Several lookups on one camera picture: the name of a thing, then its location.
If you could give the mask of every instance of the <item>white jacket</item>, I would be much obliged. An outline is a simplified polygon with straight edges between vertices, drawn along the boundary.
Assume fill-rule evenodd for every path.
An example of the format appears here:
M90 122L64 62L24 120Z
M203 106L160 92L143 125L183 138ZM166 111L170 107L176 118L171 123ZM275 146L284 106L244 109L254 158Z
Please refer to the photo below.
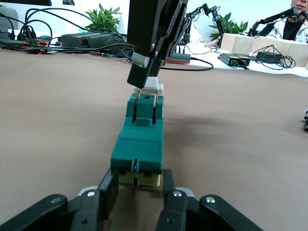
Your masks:
M275 38L282 39L283 30L284 30L286 21L287 21L287 18L284 18L276 22L274 24L274 28L266 37L275 37ZM305 23L303 23L302 26L300 27L298 33L296 34L295 41L308 43L308 22L307 21L305 21Z

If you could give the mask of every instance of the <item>electronic device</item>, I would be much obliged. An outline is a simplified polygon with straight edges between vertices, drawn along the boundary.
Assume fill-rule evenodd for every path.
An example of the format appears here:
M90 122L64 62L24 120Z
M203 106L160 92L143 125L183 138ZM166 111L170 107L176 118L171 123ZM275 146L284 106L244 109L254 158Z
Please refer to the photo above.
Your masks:
M62 35L61 40L63 47L99 48L107 46L113 40L113 36L112 34L86 32Z
M256 61L267 63L267 64L277 64L282 58L281 54L273 52L261 52L259 51L256 56Z
M220 59L224 64L235 67L247 67L250 63L250 58L244 54L221 54Z

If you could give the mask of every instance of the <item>robotic arm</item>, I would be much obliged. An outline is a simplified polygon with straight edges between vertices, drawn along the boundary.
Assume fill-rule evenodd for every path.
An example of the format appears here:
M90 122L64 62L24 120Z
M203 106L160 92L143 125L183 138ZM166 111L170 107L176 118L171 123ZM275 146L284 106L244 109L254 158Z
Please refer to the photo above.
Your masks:
M306 11L302 11L301 13L299 13L299 15L297 16L298 20L302 20L305 21L308 19L308 13Z
M287 10L287 11L284 11L284 12L281 12L279 14L276 14L276 15L273 15L271 17L268 17L266 19L261 19L260 21L256 22L252 28L249 29L249 32L247 34L247 36L249 37L254 37L256 35L258 35L258 32L257 32L257 28L260 24L267 24L267 23L271 23L273 22L274 20L277 20L277 19L280 19L280 18L285 18L285 17L296 17L297 16L297 10L295 7Z
M128 42L135 47L130 84L142 88L149 75L157 76L162 60L172 53L186 28L187 1L130 1ZM1 225L0 231L102 230L102 221L109 218L117 198L118 170L109 169L98 187L83 189L71 201L60 194L45 197ZM261 231L222 198L208 195L198 201L188 189L175 187L171 170L164 169L163 175L165 206L157 231Z
M218 15L218 10L217 10L217 6L214 6L212 8L209 8L207 6L207 4L204 4L198 8L196 8L193 12L191 13L187 13L186 17L189 20L188 22L188 26L185 29L185 33L184 33L184 38L181 41L184 45L186 45L187 43L190 43L190 32L191 32L191 27L192 27L192 20L199 15L202 11L204 11L204 13L208 16L210 13L212 13L213 15L213 20L214 22L216 22L217 28L218 28L218 32L219 35L222 37L224 32L224 28L222 26L220 17Z
M188 20L188 0L131 0L128 43L134 46L128 83L144 88L147 77L156 77L163 61L171 56Z

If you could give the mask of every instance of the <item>person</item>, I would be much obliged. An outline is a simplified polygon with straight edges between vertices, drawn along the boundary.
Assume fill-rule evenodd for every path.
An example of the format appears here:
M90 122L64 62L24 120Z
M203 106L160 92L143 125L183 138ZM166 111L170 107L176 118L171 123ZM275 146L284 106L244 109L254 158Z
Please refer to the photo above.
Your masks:
M297 15L302 11L308 13L308 0L292 0L291 8L293 7L296 7ZM284 18L269 23L258 35L308 43L308 24L304 16L301 16L300 20Z
M219 42L221 41L221 36L219 36L217 39L204 43L205 47L218 47Z

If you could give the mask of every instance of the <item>white plastic piece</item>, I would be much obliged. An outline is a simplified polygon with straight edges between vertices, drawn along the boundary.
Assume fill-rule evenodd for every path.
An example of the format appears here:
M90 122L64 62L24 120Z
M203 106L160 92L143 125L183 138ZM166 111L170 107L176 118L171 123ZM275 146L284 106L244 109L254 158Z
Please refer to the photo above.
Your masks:
M163 95L164 85L158 83L158 77L148 77L144 88L133 87L133 93L145 95Z
M307 116L308 116L308 108L307 108L306 111L305 111L304 120L307 120Z
M185 192L187 196L194 197L193 192L188 188L176 187L175 189Z
M90 186L87 188L82 189L77 196L81 196L84 192L88 191L88 190L96 190L98 188L98 186Z
M149 57L136 53L136 52L133 53L133 56L131 59L133 60L133 63L135 65L142 67L142 68L147 68L149 64L149 60L150 60Z

